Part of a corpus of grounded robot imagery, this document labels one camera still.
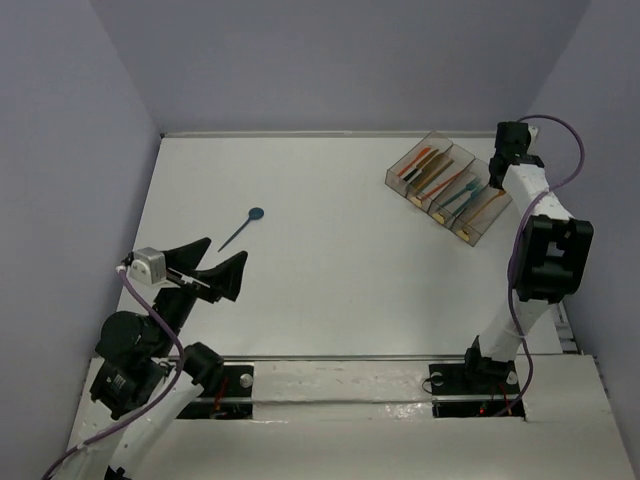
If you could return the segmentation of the orange spoon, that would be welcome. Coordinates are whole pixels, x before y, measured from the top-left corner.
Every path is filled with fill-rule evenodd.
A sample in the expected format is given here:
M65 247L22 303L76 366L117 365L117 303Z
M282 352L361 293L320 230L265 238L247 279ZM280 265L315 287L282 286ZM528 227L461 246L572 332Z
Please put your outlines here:
M495 200L503 197L506 194L505 191L498 191L490 199L488 199L468 220L467 223L472 223L478 216L480 216Z

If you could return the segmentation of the teal fork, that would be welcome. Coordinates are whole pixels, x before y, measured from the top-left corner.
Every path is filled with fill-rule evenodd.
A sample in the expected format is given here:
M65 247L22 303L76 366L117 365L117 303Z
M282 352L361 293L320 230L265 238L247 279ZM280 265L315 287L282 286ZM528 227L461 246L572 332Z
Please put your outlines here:
M467 207L468 205L475 200L475 198L480 195L486 186L477 186L469 196L452 212L453 217L458 217Z
M459 197L461 197L462 195L464 195L466 192L473 192L475 190L475 188L479 185L479 180L478 179L474 179L473 181L467 183L462 189L460 189L458 192L456 192L455 194L453 194L451 197L449 197L446 201L444 201L441 206L442 207L446 207L448 206L450 203L454 202L455 200L457 200Z

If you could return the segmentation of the orange-red chopstick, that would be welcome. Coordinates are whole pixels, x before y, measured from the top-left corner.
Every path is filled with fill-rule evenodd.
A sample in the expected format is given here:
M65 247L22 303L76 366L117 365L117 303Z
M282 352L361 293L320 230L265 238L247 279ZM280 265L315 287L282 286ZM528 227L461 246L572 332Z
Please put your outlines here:
M428 191L426 194L423 195L423 197L422 197L423 200L426 199L426 198L433 197L437 192L439 192L440 190L442 190L443 188L448 186L450 183L452 183L454 180L456 180L463 172L464 172L464 170L460 170L459 172L455 173L454 175L449 177L444 182L440 183L438 186L436 186L432 190Z

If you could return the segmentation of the gold knife dark handle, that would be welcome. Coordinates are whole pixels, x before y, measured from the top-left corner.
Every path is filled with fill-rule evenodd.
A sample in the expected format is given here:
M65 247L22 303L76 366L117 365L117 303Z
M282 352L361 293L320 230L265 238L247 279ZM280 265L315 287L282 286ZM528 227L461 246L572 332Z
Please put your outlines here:
M414 168L403 177L403 180L407 183L414 181L425 169L425 167L439 154L437 149L428 152L426 155L421 157L417 163L414 165Z

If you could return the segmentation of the blue spoon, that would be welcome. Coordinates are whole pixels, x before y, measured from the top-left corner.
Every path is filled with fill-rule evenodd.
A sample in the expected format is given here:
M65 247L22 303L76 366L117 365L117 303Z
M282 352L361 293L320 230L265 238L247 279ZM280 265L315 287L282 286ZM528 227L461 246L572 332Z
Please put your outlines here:
M218 248L218 252L224 250L237 236L252 222L262 219L265 215L265 211L261 207L252 207L247 212L247 218L245 221L226 239L222 245Z

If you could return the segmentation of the orange plastic knife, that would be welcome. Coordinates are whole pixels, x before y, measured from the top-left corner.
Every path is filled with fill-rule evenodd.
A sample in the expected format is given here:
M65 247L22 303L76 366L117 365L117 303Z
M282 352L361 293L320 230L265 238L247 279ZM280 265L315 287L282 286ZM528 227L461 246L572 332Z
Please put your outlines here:
M398 177L403 177L409 170L414 168L414 165L421 160L425 155L427 155L431 151L431 147L423 148L419 151L419 153L415 156L413 160L407 163L402 170L398 172Z

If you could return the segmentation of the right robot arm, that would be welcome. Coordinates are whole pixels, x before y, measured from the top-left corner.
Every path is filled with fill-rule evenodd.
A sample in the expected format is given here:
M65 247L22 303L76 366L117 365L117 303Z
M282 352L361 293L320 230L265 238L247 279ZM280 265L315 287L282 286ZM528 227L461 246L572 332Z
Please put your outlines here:
M460 368L462 384L473 393L505 383L518 353L528 352L527 336L535 323L578 290L594 236L592 223L572 215L556 195L581 173L584 142L568 122L548 118L571 134L579 155L566 178L550 183L543 160L531 151L536 118L526 115L497 126L489 184L511 197L520 221L507 264L504 306L475 337Z

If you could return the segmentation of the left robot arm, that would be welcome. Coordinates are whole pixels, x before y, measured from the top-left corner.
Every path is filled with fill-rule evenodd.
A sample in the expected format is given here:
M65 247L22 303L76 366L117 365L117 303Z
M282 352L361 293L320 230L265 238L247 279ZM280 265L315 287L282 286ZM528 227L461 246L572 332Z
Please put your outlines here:
M198 396L226 385L223 358L179 334L197 301L238 298L248 254L207 270L211 240L170 250L141 248L116 268L142 313L117 311L103 323L95 352L102 364L89 389L77 443L46 479L132 479L160 437Z

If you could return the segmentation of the clear compartment organizer box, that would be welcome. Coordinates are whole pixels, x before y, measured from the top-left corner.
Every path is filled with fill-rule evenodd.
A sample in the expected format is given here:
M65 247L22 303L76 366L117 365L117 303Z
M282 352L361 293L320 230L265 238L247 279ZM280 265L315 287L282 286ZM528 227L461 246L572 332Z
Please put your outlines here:
M415 158L420 150L429 146L431 151L437 149L439 153L448 152L450 160L446 163L446 168L442 168L439 175L430 184L418 191L410 186L411 182L407 183L403 180L403 177L413 168L403 177L398 177L397 174L407 163ZM423 200L424 194L460 170L464 170L464 172L456 180L437 192L433 197ZM486 186L485 190L458 217L453 217L452 212L471 192L466 192L446 207L442 207L441 204L474 179L479 180L478 186ZM470 246L475 246L479 242L481 237L511 203L511 197L506 193L503 197L495 200L472 223L468 224L467 220L488 199L501 190L494 189L489 185L489 166L485 161L479 159L450 138L435 131L429 132L387 170L385 184Z

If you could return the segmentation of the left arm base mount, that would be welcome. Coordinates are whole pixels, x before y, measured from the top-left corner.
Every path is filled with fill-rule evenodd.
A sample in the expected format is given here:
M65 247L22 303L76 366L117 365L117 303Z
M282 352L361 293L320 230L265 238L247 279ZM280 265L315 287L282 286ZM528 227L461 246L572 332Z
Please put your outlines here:
M253 418L254 364L224 365L221 379L187 405L179 420L250 420Z

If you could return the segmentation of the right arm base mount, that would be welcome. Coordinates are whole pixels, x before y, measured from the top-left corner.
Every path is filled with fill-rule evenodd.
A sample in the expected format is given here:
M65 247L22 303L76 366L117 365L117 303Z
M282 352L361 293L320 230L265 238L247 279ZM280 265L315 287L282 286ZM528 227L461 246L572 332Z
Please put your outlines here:
M463 363L432 363L421 388L431 395L435 418L526 418L518 383L469 380Z

